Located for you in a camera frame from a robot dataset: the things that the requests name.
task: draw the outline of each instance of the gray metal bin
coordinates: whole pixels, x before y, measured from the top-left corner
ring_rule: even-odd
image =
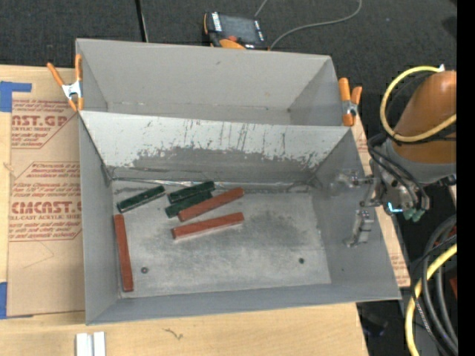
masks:
[[[363,175],[341,124],[329,56],[78,39],[86,323],[399,299],[377,221],[348,248]],[[244,223],[183,241],[165,197],[124,214],[134,290],[123,292],[117,202],[160,183],[213,180]]]

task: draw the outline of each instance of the yellow cable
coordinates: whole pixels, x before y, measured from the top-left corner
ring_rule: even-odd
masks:
[[[427,280],[429,280],[433,274],[442,266],[444,265],[449,258],[457,253],[457,244],[452,245],[447,251],[443,254],[438,256],[433,263],[430,264],[427,270]],[[418,281],[416,288],[415,288],[415,295],[416,298],[419,298],[419,295],[422,292],[422,282],[421,280]],[[406,320],[404,324],[405,334],[406,334],[406,341],[407,347],[409,348],[409,352],[411,356],[419,356],[419,352],[417,351],[416,344],[414,342],[414,333],[413,333],[413,316],[414,316],[414,309],[416,307],[416,303],[414,298],[412,297],[407,305],[406,310]]]
[[[420,141],[422,139],[427,139],[430,136],[433,136],[434,134],[437,134],[440,132],[442,129],[445,129],[449,125],[452,125],[456,121],[456,113],[449,117],[448,119],[444,120],[441,122],[439,125],[436,127],[430,129],[429,131],[425,133],[421,133],[415,136],[401,136],[400,134],[397,134],[393,129],[389,126],[387,119],[386,119],[386,104],[387,104],[387,99],[389,98],[389,95],[393,91],[394,87],[401,81],[403,78],[406,76],[412,74],[412,73],[418,73],[419,71],[433,71],[434,73],[439,73],[443,71],[443,67],[433,67],[433,66],[418,66],[418,67],[413,67],[409,70],[406,70],[404,73],[401,73],[397,78],[395,78],[389,87],[387,88],[386,92],[383,95],[383,99],[381,101],[381,107],[379,108],[379,116],[381,118],[381,123],[383,124],[384,129],[386,132],[389,133],[390,136],[392,136],[395,140],[400,141],[400,142],[416,142]]]

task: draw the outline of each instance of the dark floor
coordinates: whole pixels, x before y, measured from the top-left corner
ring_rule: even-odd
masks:
[[[150,42],[205,45],[206,10],[252,17],[263,0],[141,0]],[[0,63],[72,67],[77,37],[141,41],[134,0],[0,0]],[[259,13],[270,42],[301,25],[351,15],[358,0],[268,0]],[[457,0],[362,0],[359,13],[336,24],[300,30],[275,50],[330,55],[337,77],[362,85],[361,118],[368,136],[379,132],[379,104],[388,84],[412,66],[444,64],[456,70]],[[416,225],[399,218],[410,260],[430,233],[454,212],[446,190],[430,190],[433,209]],[[398,302],[369,303],[388,321],[368,337],[374,356],[408,355]]]

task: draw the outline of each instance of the green wooden block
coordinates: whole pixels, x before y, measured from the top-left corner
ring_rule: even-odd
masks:
[[[123,200],[122,202],[118,202],[117,208],[119,209],[120,213],[124,213],[126,211],[130,211],[133,208],[139,207],[140,205],[145,205],[146,203],[158,199],[163,195],[165,195],[165,188],[160,185]]]
[[[168,217],[176,217],[178,213],[185,208],[192,207],[193,205],[197,205],[204,200],[211,199],[213,196],[211,191],[204,191],[203,193],[195,194],[188,199],[181,200],[169,207],[165,208],[165,213]]]
[[[203,182],[196,186],[182,188],[181,190],[171,192],[170,194],[168,194],[168,201],[171,204],[174,204],[181,200],[188,199],[189,197],[192,197],[193,195],[203,193],[206,191],[211,192],[214,189],[215,189],[215,186],[214,186],[213,181]]]

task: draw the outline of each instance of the red stick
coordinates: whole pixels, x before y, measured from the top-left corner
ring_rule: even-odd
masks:
[[[192,207],[185,208],[184,210],[178,213],[178,219],[181,222],[186,220],[193,219],[201,214],[205,214],[208,211],[214,210],[215,208],[221,207],[227,203],[232,202],[238,198],[241,198],[244,195],[244,190],[240,187],[233,188],[232,190],[226,191],[216,197],[212,197],[211,199],[205,200],[197,205],[193,205]]]
[[[128,253],[127,234],[125,232],[125,221],[123,215],[114,215],[114,227],[116,231],[117,247],[119,249],[122,288],[124,291],[133,291],[134,279],[132,277],[131,257]]]
[[[237,225],[244,221],[244,215],[242,212],[236,212],[234,214],[225,215],[223,217],[215,217],[213,219],[204,220],[202,222],[194,222],[192,224],[182,225],[180,227],[173,228],[171,234],[174,239],[190,236],[196,233],[202,233],[204,231],[210,231],[219,228],[226,228],[231,225]]]

